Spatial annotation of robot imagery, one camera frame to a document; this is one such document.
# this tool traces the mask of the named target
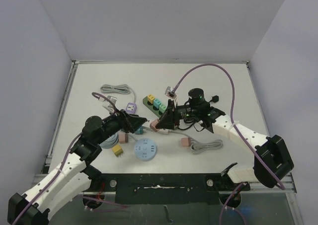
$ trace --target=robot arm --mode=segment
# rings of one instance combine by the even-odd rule
[[[8,222],[14,225],[47,225],[58,209],[87,189],[90,180],[101,174],[90,165],[101,152],[99,144],[120,130],[133,133],[146,121],[146,118],[127,114],[124,110],[116,111],[103,120],[97,116],[88,118],[82,133],[77,136],[78,140],[61,164],[22,196],[16,193],[10,198]]]
[[[175,105],[174,101],[169,99],[166,111],[158,120],[152,122],[151,128],[154,131],[157,129],[174,130],[175,127],[179,126],[180,120],[193,119],[211,133],[227,137],[249,152],[251,152],[250,149],[254,150],[279,179],[282,179],[294,168],[293,161],[281,137],[275,135],[270,138],[241,124],[232,123],[230,116],[220,109],[210,106],[200,88],[190,90],[188,96],[189,100],[182,106]],[[242,139],[235,127],[246,141]],[[227,173],[234,183],[259,181],[269,188],[273,188],[277,184],[274,177],[256,157],[254,164],[236,164],[230,167]]]

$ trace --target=screw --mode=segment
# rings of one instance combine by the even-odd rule
[[[116,180],[111,180],[110,183],[109,183],[109,185],[110,185],[110,187],[112,187],[112,188],[116,187],[116,185],[117,185]]]
[[[208,180],[207,180],[207,185],[208,185],[209,187],[212,187],[212,186],[213,186],[213,180],[212,180],[212,179],[208,179]]]

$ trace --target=round blue power strip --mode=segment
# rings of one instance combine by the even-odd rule
[[[148,161],[155,157],[157,146],[153,140],[141,139],[135,144],[135,155],[139,160]]]

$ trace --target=yellow plug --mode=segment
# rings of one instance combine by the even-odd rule
[[[113,148],[112,148],[115,156],[120,156],[122,153],[124,153],[123,149],[120,147],[120,145],[115,145]]]
[[[154,103],[155,96],[153,96],[152,94],[149,94],[147,98],[148,98],[149,103],[151,103],[151,104]]]

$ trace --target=gray wall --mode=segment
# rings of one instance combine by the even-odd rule
[[[76,60],[246,61],[284,0],[40,0]]]
[[[44,162],[70,58],[39,0],[0,0],[0,224]]]
[[[317,0],[286,0],[250,67],[270,134],[285,139],[294,160],[306,225],[317,224],[317,10]]]

